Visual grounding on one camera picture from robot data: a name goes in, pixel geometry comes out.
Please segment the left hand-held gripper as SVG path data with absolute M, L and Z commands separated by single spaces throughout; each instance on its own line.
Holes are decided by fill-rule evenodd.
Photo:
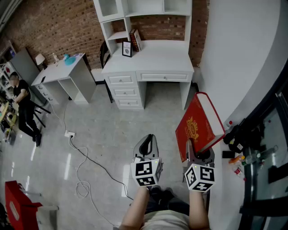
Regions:
M 156 136 L 144 136 L 134 147 L 133 156 L 130 168 L 136 184 L 140 187 L 158 185 L 163 163 L 159 157 Z

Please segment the red hardcover book gold emblem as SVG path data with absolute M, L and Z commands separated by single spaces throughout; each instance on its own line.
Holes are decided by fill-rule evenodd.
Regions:
M 224 138 L 224 126 L 208 94 L 195 93 L 175 134 L 182 162 L 187 160 L 188 140 L 191 140 L 195 153 L 204 153 Z

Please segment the person's right forearm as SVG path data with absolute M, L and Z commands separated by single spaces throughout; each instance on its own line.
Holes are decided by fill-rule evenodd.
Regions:
M 208 213 L 201 192 L 189 192 L 189 228 L 190 230 L 210 230 Z

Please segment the small white desk drawer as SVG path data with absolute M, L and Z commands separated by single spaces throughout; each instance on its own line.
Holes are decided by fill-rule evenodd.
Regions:
M 111 86 L 134 85 L 134 78 L 131 75 L 108 76 L 107 80 Z
M 138 86 L 111 87 L 110 91 L 114 98 L 140 98 Z
M 140 98 L 115 98 L 115 103 L 119 109 L 142 109 Z

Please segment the wide white desk drawer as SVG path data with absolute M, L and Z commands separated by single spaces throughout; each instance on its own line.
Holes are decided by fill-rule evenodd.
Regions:
M 167 81 L 167 82 L 191 82 L 191 72 L 154 72 L 137 71 L 138 81 Z

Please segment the white cover book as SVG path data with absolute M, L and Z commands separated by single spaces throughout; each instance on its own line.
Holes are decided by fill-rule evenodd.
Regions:
M 134 36 L 135 36 L 138 50 L 141 51 L 143 46 L 142 46 L 142 42 L 141 42 L 141 38 L 140 38 L 138 30 L 135 30 Z

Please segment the dark red thick book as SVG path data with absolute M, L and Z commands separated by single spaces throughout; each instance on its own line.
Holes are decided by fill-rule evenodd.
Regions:
M 139 51 L 139 48 L 138 48 L 138 45 L 137 45 L 137 41 L 136 41 L 136 38 L 135 38 L 135 29 L 132 29 L 129 33 L 130 35 L 130 39 L 131 39 L 131 42 L 132 42 L 132 46 L 133 46 L 133 50 L 135 52 L 138 52 Z

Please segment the orange drink bottle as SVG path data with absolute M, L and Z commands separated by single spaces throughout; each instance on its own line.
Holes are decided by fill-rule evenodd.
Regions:
M 229 164 L 240 164 L 240 163 L 242 163 L 244 160 L 245 160 L 245 156 L 243 156 L 243 155 L 238 155 L 237 157 L 232 158 L 232 159 L 229 161 Z

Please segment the black bag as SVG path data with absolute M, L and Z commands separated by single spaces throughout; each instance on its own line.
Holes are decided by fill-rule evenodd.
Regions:
M 223 138 L 223 141 L 229 146 L 231 151 L 236 153 L 241 153 L 248 145 L 245 133 L 240 125 L 234 126 L 233 129 Z

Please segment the black framed glass table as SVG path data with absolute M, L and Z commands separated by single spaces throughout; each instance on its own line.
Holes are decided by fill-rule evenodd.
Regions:
M 288 85 L 254 118 L 257 133 L 245 154 L 278 146 L 264 161 L 244 166 L 247 177 L 238 230 L 288 230 Z

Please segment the white table lamp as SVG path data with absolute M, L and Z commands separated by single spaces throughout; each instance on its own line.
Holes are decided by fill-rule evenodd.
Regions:
M 40 53 L 35 57 L 37 66 L 42 66 L 45 70 L 47 68 L 45 57 Z

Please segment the red storage box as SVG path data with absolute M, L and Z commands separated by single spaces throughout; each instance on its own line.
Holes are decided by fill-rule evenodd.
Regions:
M 41 203 L 33 203 L 16 181 L 5 182 L 5 206 L 10 224 L 15 230 L 39 230 L 36 212 Z

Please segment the frosted glass cabinet door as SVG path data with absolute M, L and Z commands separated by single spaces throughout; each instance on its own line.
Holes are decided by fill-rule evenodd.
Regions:
M 124 17 L 122 0 L 98 0 L 99 14 L 101 17 L 121 18 Z

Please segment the white storage shelf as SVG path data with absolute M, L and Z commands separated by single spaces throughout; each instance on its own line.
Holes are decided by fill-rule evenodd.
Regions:
M 16 55 L 12 42 L 8 40 L 0 50 L 0 90 L 4 91 L 8 99 L 13 97 L 13 87 L 9 82 L 12 72 L 15 72 L 11 60 Z

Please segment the white metal frame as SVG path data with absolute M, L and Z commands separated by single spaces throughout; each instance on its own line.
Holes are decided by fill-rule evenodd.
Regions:
M 20 190 L 31 200 L 32 203 L 40 203 L 36 212 L 36 220 L 40 230 L 57 230 L 57 212 L 59 207 L 49 202 L 41 193 L 31 192 L 24 189 L 18 183 Z

